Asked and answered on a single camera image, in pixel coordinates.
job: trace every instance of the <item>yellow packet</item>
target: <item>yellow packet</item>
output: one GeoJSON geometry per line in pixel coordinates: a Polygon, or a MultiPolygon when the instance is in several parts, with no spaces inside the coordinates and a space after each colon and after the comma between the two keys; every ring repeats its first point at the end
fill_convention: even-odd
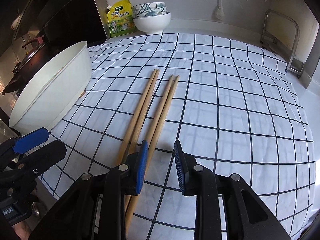
{"type": "Polygon", "coordinates": [[[107,18],[111,37],[136,31],[129,0],[116,2],[107,13],[107,18]]]}

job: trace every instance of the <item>blue patterned bowl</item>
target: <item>blue patterned bowl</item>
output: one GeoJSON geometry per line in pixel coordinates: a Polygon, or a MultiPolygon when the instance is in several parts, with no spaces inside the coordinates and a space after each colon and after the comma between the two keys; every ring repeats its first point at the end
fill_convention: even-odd
{"type": "Polygon", "coordinates": [[[138,14],[147,13],[149,11],[153,11],[157,8],[163,8],[163,7],[165,7],[164,2],[150,2],[150,3],[142,3],[142,4],[132,6],[131,9],[134,15],[138,15],[138,14]]]}
{"type": "Polygon", "coordinates": [[[149,11],[147,13],[137,14],[135,16],[135,18],[147,17],[147,16],[155,16],[155,15],[163,15],[163,14],[166,14],[166,12],[167,12],[167,7],[164,6],[162,8],[157,8],[157,9],[149,11]]]}

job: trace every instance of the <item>chopsticks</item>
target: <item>chopsticks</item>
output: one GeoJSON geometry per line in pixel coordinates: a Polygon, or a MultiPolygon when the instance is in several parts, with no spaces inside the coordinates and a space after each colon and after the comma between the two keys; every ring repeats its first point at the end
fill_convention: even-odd
{"type": "MultiPolygon", "coordinates": [[[[164,90],[163,97],[159,103],[158,111],[156,112],[156,116],[154,117],[153,122],[149,128],[149,131],[148,131],[146,138],[147,139],[152,138],[152,139],[151,139],[149,149],[148,149],[148,160],[147,160],[145,174],[148,172],[153,153],[156,149],[156,144],[157,144],[158,139],[160,137],[161,130],[164,125],[164,121],[167,117],[167,113],[169,111],[173,95],[175,93],[175,90],[176,90],[178,82],[179,82],[179,78],[180,78],[180,76],[178,75],[176,77],[175,81],[172,82],[173,75],[170,77],[170,80],[167,83],[167,86],[164,90]]],[[[125,208],[126,208],[126,213],[125,213],[126,232],[129,230],[131,219],[133,217],[133,212],[136,208],[138,200],[139,200],[139,195],[138,196],[131,196],[131,199],[128,203],[128,207],[126,208],[126,206],[125,206],[125,208]]]]}
{"type": "MultiPolygon", "coordinates": [[[[127,158],[127,154],[125,152],[128,148],[130,140],[131,140],[131,144],[128,149],[128,154],[132,154],[135,152],[135,148],[137,146],[137,141],[138,141],[144,120],[146,118],[147,110],[150,105],[151,97],[152,97],[153,90],[156,85],[156,81],[157,81],[159,72],[160,72],[159,69],[153,70],[153,72],[148,80],[148,83],[145,86],[143,94],[141,95],[141,97],[139,99],[136,110],[135,110],[133,117],[132,117],[132,119],[129,123],[129,126],[127,128],[126,134],[124,135],[124,140],[121,144],[118,158],[116,160],[116,166],[125,162],[125,160],[127,158]]],[[[155,117],[153,118],[151,126],[149,127],[148,133],[146,135],[145,139],[149,144],[149,148],[148,148],[148,159],[147,159],[145,173],[148,172],[153,153],[156,149],[156,144],[157,144],[158,139],[160,137],[161,130],[164,125],[164,121],[166,119],[173,95],[175,93],[175,90],[176,90],[178,82],[179,82],[179,78],[180,78],[180,76],[177,76],[175,78],[175,81],[173,81],[174,76],[171,75],[171,77],[170,77],[170,79],[164,89],[161,101],[160,101],[158,108],[157,108],[157,111],[155,113],[155,117]]],[[[125,208],[126,231],[128,231],[128,229],[130,227],[131,219],[133,216],[133,212],[136,208],[138,199],[139,199],[139,195],[138,196],[125,196],[124,208],[125,208]]]]}
{"type": "Polygon", "coordinates": [[[145,87],[145,89],[143,91],[143,94],[141,95],[141,97],[139,99],[139,102],[138,102],[138,105],[136,107],[136,110],[135,110],[135,112],[133,114],[133,117],[131,118],[131,121],[130,121],[129,126],[127,128],[127,131],[126,131],[126,133],[124,135],[124,139],[123,139],[123,142],[121,144],[121,147],[120,147],[120,150],[119,150],[119,153],[118,153],[118,158],[116,160],[116,166],[118,166],[121,163],[123,163],[123,160],[126,159],[125,151],[126,151],[126,149],[128,147],[130,138],[132,136],[133,129],[136,126],[137,120],[138,120],[138,118],[140,116],[140,112],[141,112],[143,107],[148,108],[150,100],[148,101],[148,100],[146,100],[146,98],[149,95],[149,91],[151,91],[151,95],[152,95],[152,92],[153,92],[155,84],[156,84],[156,78],[155,78],[156,73],[157,73],[157,70],[154,69],[154,71],[152,72],[152,74],[151,74],[151,76],[149,78],[149,81],[148,81],[148,83],[147,83],[147,85],[146,85],[146,87],[145,87]]]}

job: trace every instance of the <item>white bowl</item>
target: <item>white bowl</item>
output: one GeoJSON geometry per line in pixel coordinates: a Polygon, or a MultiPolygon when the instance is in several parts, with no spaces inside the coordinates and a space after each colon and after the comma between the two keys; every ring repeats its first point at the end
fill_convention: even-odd
{"type": "Polygon", "coordinates": [[[169,25],[171,13],[167,12],[163,15],[147,16],[134,18],[134,24],[138,30],[146,34],[160,34],[169,25]]]}
{"type": "Polygon", "coordinates": [[[51,130],[85,90],[92,75],[87,42],[78,42],[48,61],[26,85],[9,120],[22,134],[51,130]]]}
{"type": "Polygon", "coordinates": [[[132,12],[134,15],[141,14],[141,13],[147,13],[149,11],[155,10],[157,8],[162,8],[165,6],[164,2],[148,2],[148,3],[142,3],[135,6],[132,6],[132,12]]]}

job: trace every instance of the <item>cooking pan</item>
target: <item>cooking pan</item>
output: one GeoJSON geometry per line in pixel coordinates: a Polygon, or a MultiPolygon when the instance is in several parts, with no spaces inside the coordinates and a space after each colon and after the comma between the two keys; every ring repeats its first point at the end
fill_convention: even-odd
{"type": "Polygon", "coordinates": [[[24,48],[32,42],[37,42],[38,45],[33,48],[25,58],[18,63],[13,69],[13,78],[2,91],[2,95],[9,92],[17,91],[19,96],[28,82],[33,76],[54,56],[63,51],[66,46],[61,45],[58,41],[44,41],[44,35],[36,37],[26,42],[24,48]]]}

